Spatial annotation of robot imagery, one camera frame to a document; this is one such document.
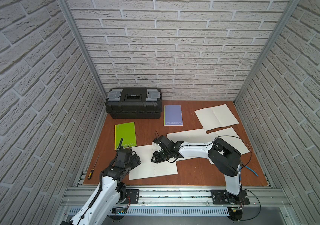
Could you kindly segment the purple cover notebook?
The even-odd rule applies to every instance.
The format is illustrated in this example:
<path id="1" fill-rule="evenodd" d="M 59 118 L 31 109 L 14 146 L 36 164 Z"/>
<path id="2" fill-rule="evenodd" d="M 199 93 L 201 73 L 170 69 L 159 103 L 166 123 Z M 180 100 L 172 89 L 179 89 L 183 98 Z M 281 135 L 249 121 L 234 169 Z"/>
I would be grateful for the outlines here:
<path id="1" fill-rule="evenodd" d="M 164 106 L 164 126 L 183 126 L 182 109 L 180 105 Z"/>

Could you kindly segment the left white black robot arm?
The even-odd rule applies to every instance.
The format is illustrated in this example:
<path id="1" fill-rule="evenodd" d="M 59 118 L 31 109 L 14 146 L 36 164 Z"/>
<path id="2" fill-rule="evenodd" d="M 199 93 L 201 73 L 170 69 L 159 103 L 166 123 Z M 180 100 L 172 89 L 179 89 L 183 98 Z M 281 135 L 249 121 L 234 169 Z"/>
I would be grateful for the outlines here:
<path id="1" fill-rule="evenodd" d="M 115 158 L 105 168 L 96 190 L 85 205 L 62 225 L 101 225 L 112 208 L 125 199 L 126 184 L 122 182 L 129 172 L 141 164 L 140 157 L 131 147 L 118 147 Z"/>

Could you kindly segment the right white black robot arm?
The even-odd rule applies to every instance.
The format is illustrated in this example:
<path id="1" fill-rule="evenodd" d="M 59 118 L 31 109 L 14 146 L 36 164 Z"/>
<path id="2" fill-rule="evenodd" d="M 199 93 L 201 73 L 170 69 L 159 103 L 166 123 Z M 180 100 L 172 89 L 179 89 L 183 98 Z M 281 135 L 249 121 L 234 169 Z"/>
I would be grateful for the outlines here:
<path id="1" fill-rule="evenodd" d="M 151 161 L 159 164 L 177 161 L 180 158 L 199 157 L 213 162 L 217 169 L 224 174 L 227 196 L 238 197 L 241 192 L 240 161 L 241 153 L 220 137 L 208 143 L 189 143 L 185 141 L 173 142 L 165 136 L 153 140 L 157 151 L 153 153 Z"/>

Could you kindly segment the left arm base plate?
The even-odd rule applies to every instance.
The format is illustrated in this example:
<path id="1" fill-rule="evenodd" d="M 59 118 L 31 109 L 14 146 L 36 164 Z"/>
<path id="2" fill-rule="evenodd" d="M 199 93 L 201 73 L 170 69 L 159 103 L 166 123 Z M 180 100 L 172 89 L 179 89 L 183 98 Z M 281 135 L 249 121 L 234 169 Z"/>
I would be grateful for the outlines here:
<path id="1" fill-rule="evenodd" d="M 138 204 L 139 189 L 127 189 L 124 199 L 119 204 Z"/>

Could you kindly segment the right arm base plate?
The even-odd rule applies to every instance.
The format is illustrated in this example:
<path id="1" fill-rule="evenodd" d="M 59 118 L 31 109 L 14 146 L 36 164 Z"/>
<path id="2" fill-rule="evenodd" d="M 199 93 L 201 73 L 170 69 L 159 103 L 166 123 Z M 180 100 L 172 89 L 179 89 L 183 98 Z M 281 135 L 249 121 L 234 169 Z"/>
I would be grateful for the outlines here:
<path id="1" fill-rule="evenodd" d="M 211 190 L 214 205 L 249 205 L 249 197 L 246 190 L 241 189 L 238 195 L 233 195 L 225 189 Z"/>

